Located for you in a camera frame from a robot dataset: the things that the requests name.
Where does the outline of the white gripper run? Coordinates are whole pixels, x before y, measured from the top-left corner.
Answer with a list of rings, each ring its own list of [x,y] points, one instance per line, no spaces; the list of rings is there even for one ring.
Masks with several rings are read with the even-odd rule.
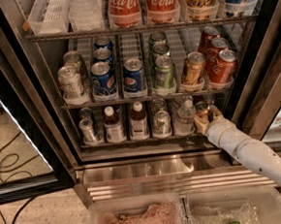
[[[246,140],[246,134],[239,131],[231,121],[223,118],[224,115],[217,107],[212,106],[210,109],[214,121],[209,123],[208,117],[196,116],[196,129],[202,135],[206,133],[207,139],[215,146],[226,150],[230,155],[236,155],[236,149]]]

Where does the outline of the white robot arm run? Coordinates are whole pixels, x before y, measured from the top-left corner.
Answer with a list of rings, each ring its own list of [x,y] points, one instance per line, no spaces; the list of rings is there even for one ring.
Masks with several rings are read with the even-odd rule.
[[[222,148],[242,166],[281,187],[281,157],[267,144],[238,130],[217,107],[196,109],[195,125],[212,144]]]

